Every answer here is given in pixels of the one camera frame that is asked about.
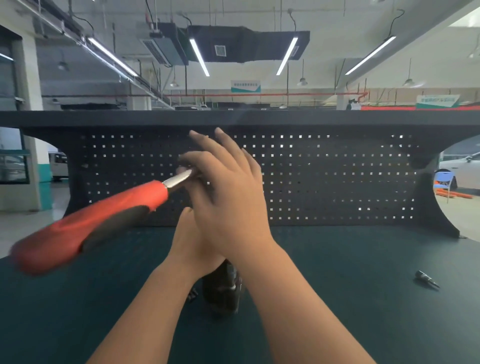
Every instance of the white car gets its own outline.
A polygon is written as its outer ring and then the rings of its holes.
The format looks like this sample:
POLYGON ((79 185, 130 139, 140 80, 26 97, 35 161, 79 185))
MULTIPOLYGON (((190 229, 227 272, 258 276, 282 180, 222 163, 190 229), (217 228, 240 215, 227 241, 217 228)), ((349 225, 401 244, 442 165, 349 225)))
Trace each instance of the white car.
POLYGON ((480 152, 461 159, 442 161, 439 167, 440 170, 455 174, 452 189, 463 187, 480 190, 480 152))
POLYGON ((61 152, 50 152, 48 156, 53 181, 59 182, 62 178, 68 178, 67 156, 61 152))

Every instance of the small black tool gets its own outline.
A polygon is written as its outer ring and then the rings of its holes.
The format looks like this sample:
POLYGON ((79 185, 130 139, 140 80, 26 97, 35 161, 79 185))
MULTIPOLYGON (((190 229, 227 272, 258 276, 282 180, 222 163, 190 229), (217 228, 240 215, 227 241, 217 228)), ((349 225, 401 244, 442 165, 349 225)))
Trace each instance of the small black tool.
POLYGON ((415 273, 415 278, 416 279, 419 279, 419 280, 422 280, 426 283, 430 283, 431 285, 437 287, 437 288, 440 288, 440 286, 438 284, 436 284, 433 279, 431 279, 429 276, 427 276, 425 273, 423 273, 421 270, 417 270, 417 272, 415 273))

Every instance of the sign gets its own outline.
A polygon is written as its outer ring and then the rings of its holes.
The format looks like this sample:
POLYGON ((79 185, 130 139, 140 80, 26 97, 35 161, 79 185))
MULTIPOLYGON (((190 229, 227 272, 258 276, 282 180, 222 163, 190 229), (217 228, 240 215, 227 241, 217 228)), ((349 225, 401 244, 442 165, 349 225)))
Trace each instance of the sign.
POLYGON ((449 109, 460 105, 460 95, 418 95, 417 109, 449 109))
POLYGON ((261 93, 260 81, 230 81, 232 93, 261 93))

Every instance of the air vent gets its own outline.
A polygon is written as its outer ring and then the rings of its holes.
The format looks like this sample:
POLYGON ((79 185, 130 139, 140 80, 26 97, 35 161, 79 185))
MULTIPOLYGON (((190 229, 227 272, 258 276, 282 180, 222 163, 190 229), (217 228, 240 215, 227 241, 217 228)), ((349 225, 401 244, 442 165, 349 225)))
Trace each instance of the air vent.
POLYGON ((140 39, 143 45, 148 49, 148 51, 152 54, 155 60, 159 64, 166 64, 171 66, 170 62, 165 58, 162 51, 158 48, 156 43, 151 39, 140 39))
POLYGON ((290 54, 290 58, 295 56, 295 54, 297 53, 297 50, 299 50, 299 46, 293 47, 292 53, 290 54))
POLYGON ((215 46, 215 54, 219 57, 226 57, 227 49, 225 46, 215 46))

